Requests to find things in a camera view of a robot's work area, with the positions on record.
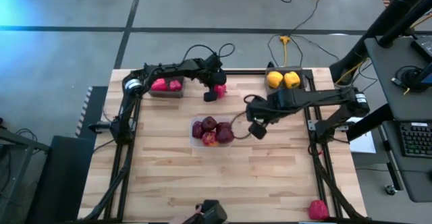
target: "wooden table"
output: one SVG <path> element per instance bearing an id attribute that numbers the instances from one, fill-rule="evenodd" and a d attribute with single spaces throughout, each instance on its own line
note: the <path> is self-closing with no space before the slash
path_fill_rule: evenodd
<path id="1" fill-rule="evenodd" d="M 312 70 L 317 90 L 333 88 L 328 68 Z M 112 73 L 105 101 L 109 118 L 118 112 L 123 97 L 121 80 L 128 74 L 127 69 Z M 307 152 L 303 111 L 270 125 L 262 140 L 249 137 L 235 141 L 231 148 L 204 150 L 189 144 L 193 117 L 237 115 L 245 110 L 244 96 L 265 96 L 263 80 L 262 76 L 229 76 L 226 96 L 212 103 L 203 101 L 207 88 L 190 80 L 186 80 L 182 99 L 144 96 L 124 221 L 169 221 L 174 216 L 193 213 L 194 205 L 206 198 L 220 200 L 228 221 L 308 220 L 307 208 L 319 197 L 312 157 Z M 325 119 L 337 106 L 321 108 Z M 238 124 L 244 129 L 248 125 L 245 121 Z M 342 133 L 335 137 L 346 139 Z M 110 139 L 110 133 L 101 134 L 96 146 Z M 329 149 L 337 186 L 353 207 L 365 215 L 348 144 L 332 142 Z M 110 144 L 94 154 L 79 217 L 86 216 L 106 192 L 114 153 L 115 144 Z M 334 216 L 331 198 L 327 199 Z M 116 198 L 114 203 L 113 216 L 117 211 Z"/>

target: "pink fruit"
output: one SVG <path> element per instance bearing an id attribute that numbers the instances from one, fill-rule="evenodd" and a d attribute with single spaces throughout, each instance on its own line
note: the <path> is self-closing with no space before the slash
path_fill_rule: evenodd
<path id="1" fill-rule="evenodd" d="M 202 135 L 202 143 L 205 146 L 217 146 L 218 143 L 216 141 L 216 133 L 215 132 L 205 132 L 204 135 Z"/>
<path id="2" fill-rule="evenodd" d="M 204 130 L 206 132 L 213 130 L 214 128 L 216 128 L 216 125 L 217 125 L 216 120 L 213 119 L 213 117 L 211 117 L 211 116 L 206 117 L 202 122 L 203 122 L 202 127 L 204 128 Z"/>
<path id="3" fill-rule="evenodd" d="M 229 128 L 222 128 L 216 133 L 216 140 L 221 144 L 230 143 L 234 140 L 234 135 Z"/>
<path id="4" fill-rule="evenodd" d="M 196 139 L 201 139 L 203 134 L 205 133 L 203 129 L 203 125 L 201 122 L 197 121 L 192 126 L 192 137 Z"/>
<path id="5" fill-rule="evenodd" d="M 231 124 L 229 122 L 220 122 L 216 125 L 216 133 L 222 130 L 222 128 L 231 129 Z"/>
<path id="6" fill-rule="evenodd" d="M 165 83 L 165 79 L 157 79 L 153 84 L 151 85 L 151 90 L 158 90 L 158 91 L 167 91 L 168 87 Z"/>
<path id="7" fill-rule="evenodd" d="M 312 201 L 308 212 L 312 220 L 326 220 L 329 217 L 329 210 L 322 200 Z"/>
<path id="8" fill-rule="evenodd" d="M 169 90 L 170 91 L 180 91 L 182 90 L 182 85 L 178 80 L 173 80 L 169 83 Z"/>
<path id="9" fill-rule="evenodd" d="M 217 92 L 217 98 L 223 98 L 223 96 L 225 96 L 225 92 L 227 90 L 227 86 L 226 85 L 216 85 L 214 87 L 215 92 Z"/>

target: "keyboard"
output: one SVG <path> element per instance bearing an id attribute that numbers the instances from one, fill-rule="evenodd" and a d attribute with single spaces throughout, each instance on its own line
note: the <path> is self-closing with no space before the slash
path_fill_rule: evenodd
<path id="1" fill-rule="evenodd" d="M 407 157 L 432 158 L 432 125 L 400 123 L 402 154 Z"/>

